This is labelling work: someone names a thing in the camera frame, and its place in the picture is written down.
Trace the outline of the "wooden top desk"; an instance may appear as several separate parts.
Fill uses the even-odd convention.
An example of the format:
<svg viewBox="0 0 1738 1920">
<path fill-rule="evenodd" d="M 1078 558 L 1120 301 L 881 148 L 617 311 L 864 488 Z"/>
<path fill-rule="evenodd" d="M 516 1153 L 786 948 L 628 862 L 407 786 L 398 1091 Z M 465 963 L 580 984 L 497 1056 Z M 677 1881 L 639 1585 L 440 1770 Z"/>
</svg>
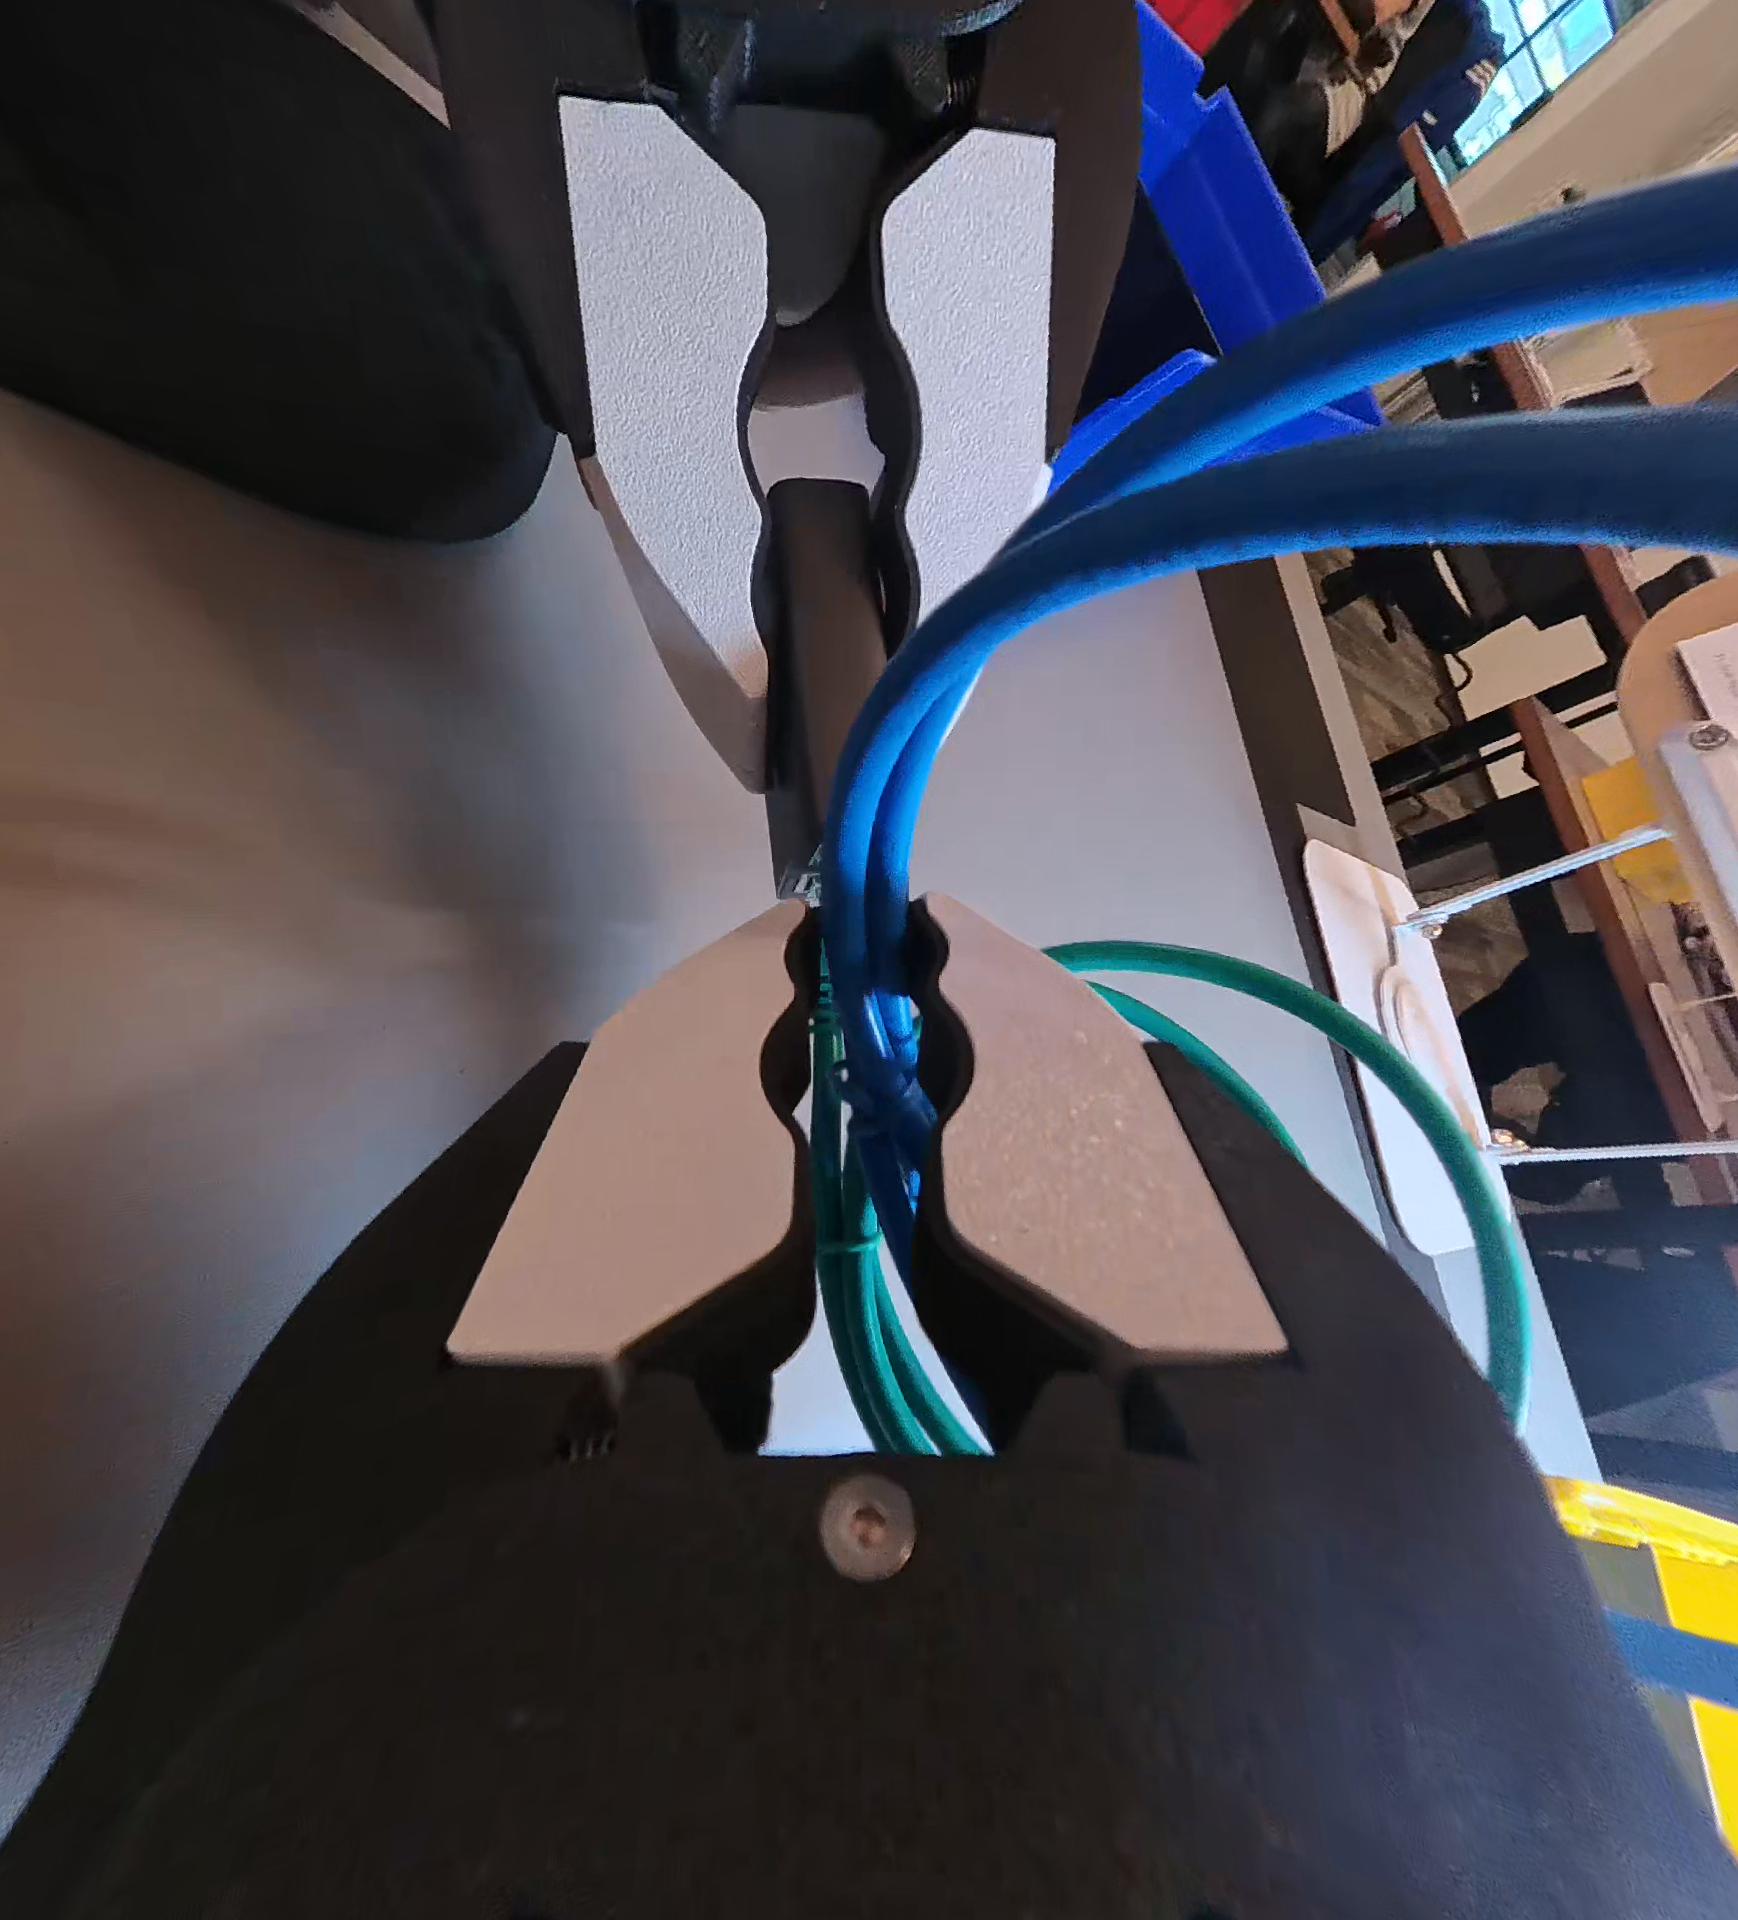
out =
<svg viewBox="0 0 1738 1920">
<path fill-rule="evenodd" d="M 1409 127 L 1400 134 L 1400 155 L 1411 168 L 1416 201 L 1426 210 L 1433 228 L 1433 245 L 1438 251 L 1465 245 L 1469 232 L 1442 176 L 1442 168 L 1427 148 L 1420 127 Z M 1531 355 L 1526 344 L 1492 344 L 1487 355 L 1492 357 L 1517 414 L 1547 414 L 1552 410 L 1552 392 L 1546 384 L 1542 368 Z M 1645 611 L 1635 594 L 1634 570 L 1628 562 L 1608 546 L 1579 546 L 1576 558 L 1581 564 L 1584 579 L 1593 590 L 1597 611 L 1588 613 L 1586 619 L 1597 633 L 1601 654 L 1608 662 L 1623 662 L 1628 645 L 1645 622 Z"/>
<path fill-rule="evenodd" d="M 1542 792 L 1565 853 L 1601 847 L 1601 831 L 1584 780 L 1601 758 L 1537 698 L 1510 706 L 1526 766 Z M 1712 995 L 1705 966 L 1693 966 L 1678 910 L 1639 895 L 1617 857 L 1576 868 L 1586 917 L 1617 977 L 1630 1023 L 1639 1030 L 1651 1076 L 1663 1096 L 1674 1140 L 1721 1140 L 1728 1131 L 1726 1082 L 1733 1065 L 1715 1017 L 1726 1009 Z"/>
</svg>

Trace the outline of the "instruction sheet on stand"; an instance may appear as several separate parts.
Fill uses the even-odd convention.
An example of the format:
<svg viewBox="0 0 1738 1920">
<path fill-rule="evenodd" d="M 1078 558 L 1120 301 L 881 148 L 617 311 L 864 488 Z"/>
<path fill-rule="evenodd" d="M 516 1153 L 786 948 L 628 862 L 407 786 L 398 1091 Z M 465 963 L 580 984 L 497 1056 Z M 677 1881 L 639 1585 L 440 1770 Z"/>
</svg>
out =
<svg viewBox="0 0 1738 1920">
<path fill-rule="evenodd" d="M 1669 732 L 1684 732 L 1707 715 L 1683 673 L 1678 650 L 1684 640 L 1735 624 L 1738 569 L 1700 583 L 1663 613 L 1651 616 L 1628 645 L 1619 673 L 1623 728 L 1651 782 L 1657 819 L 1672 831 L 1688 831 L 1690 820 L 1663 765 L 1663 741 Z"/>
</svg>

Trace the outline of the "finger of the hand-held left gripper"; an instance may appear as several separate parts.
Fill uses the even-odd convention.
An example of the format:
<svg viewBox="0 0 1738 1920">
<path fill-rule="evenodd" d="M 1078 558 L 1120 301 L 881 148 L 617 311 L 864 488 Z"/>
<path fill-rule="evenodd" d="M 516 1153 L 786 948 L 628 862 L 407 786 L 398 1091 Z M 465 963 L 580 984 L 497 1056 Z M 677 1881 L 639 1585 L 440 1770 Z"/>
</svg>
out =
<svg viewBox="0 0 1738 1920">
<path fill-rule="evenodd" d="M 881 205 L 890 648 L 983 573 L 1045 498 L 1055 161 L 1049 132 L 978 127 L 925 158 Z"/>
<path fill-rule="evenodd" d="M 748 448 L 772 334 L 759 203 L 656 104 L 558 101 L 593 453 L 642 622 L 697 732 L 767 790 L 765 510 Z"/>
</svg>

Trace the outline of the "black ethernet port adapter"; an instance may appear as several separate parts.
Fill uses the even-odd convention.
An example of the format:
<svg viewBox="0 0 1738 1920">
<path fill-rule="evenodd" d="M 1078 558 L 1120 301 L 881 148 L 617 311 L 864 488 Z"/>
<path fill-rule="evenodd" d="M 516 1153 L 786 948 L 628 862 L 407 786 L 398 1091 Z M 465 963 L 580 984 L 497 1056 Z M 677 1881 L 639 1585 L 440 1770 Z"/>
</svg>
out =
<svg viewBox="0 0 1738 1920">
<path fill-rule="evenodd" d="M 776 899 L 821 895 L 838 770 L 881 678 L 886 643 L 871 498 L 835 477 L 767 494 L 767 832 Z"/>
</svg>

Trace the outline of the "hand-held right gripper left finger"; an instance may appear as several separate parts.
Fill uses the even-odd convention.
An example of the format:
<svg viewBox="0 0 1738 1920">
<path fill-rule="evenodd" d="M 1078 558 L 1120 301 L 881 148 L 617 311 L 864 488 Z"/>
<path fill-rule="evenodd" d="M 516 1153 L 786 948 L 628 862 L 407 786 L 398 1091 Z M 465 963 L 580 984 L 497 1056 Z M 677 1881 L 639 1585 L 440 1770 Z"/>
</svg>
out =
<svg viewBox="0 0 1738 1920">
<path fill-rule="evenodd" d="M 817 1308 L 809 1019 L 817 932 L 786 899 L 628 999 L 580 1050 L 449 1333 L 486 1371 L 574 1374 L 608 1408 L 685 1379 L 759 1453 Z"/>
</svg>

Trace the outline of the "window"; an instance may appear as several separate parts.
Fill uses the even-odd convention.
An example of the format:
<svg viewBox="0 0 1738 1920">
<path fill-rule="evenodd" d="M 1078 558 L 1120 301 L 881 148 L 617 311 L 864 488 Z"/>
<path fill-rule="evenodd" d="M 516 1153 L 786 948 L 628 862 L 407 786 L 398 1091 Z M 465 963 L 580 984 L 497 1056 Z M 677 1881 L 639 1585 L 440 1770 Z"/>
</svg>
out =
<svg viewBox="0 0 1738 1920">
<path fill-rule="evenodd" d="M 1458 127 L 1451 155 L 1462 168 L 1477 165 L 1505 139 L 1531 112 L 1566 84 L 1573 14 L 1579 3 L 1484 3 L 1484 19 L 1502 40 L 1499 68 L 1472 115 Z"/>
</svg>

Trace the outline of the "clear acrylic sign stand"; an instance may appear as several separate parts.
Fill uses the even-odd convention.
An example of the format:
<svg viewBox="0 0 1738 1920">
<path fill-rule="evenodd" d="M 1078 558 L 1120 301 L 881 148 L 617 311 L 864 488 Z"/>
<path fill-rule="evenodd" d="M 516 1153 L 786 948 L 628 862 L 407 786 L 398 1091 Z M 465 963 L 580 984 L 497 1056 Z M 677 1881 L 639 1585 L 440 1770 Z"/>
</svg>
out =
<svg viewBox="0 0 1738 1920">
<path fill-rule="evenodd" d="M 1593 868 L 1647 845 L 1678 843 L 1684 859 L 1705 854 L 1716 869 L 1712 907 L 1738 922 L 1738 728 L 1715 723 L 1668 732 L 1659 742 L 1668 782 L 1678 792 L 1688 829 L 1645 823 L 1579 857 L 1531 869 L 1493 890 L 1547 884 L 1574 868 Z M 1499 1243 L 1505 1230 L 1484 1227 L 1505 1213 L 1508 1168 L 1560 1168 L 1573 1188 L 1623 1164 L 1700 1168 L 1738 1164 L 1738 1137 L 1707 1135 L 1669 1145 L 1623 1146 L 1517 1146 L 1497 1145 L 1460 1045 L 1447 989 L 1433 959 L 1422 955 L 1429 922 L 1417 917 L 1411 890 L 1324 840 L 1302 853 L 1305 884 L 1331 989 L 1324 1012 L 1342 1014 L 1340 1041 L 1358 1063 L 1361 1096 L 1372 1116 L 1391 1213 L 1426 1255 Z"/>
</svg>

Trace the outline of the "dark rounded object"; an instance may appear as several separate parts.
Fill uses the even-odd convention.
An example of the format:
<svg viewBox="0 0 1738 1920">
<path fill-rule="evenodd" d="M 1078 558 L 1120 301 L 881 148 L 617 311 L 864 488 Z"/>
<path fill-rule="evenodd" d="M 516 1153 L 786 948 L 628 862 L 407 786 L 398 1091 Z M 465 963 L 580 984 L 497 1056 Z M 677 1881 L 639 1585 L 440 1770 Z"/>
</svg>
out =
<svg viewBox="0 0 1738 1920">
<path fill-rule="evenodd" d="M 292 5 L 0 5 L 0 390 L 393 541 L 555 443 L 451 132 Z"/>
</svg>

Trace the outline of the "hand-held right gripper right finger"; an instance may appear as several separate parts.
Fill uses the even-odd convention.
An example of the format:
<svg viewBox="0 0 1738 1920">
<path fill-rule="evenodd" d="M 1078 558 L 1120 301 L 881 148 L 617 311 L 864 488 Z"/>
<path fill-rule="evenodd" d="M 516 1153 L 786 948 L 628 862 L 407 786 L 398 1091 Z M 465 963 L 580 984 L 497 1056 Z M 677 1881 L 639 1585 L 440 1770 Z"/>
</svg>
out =
<svg viewBox="0 0 1738 1920">
<path fill-rule="evenodd" d="M 1291 1339 L 1143 1038 L 951 895 L 908 918 L 932 1105 L 921 1322 L 1007 1453 L 1044 1388 L 1280 1365 Z"/>
</svg>

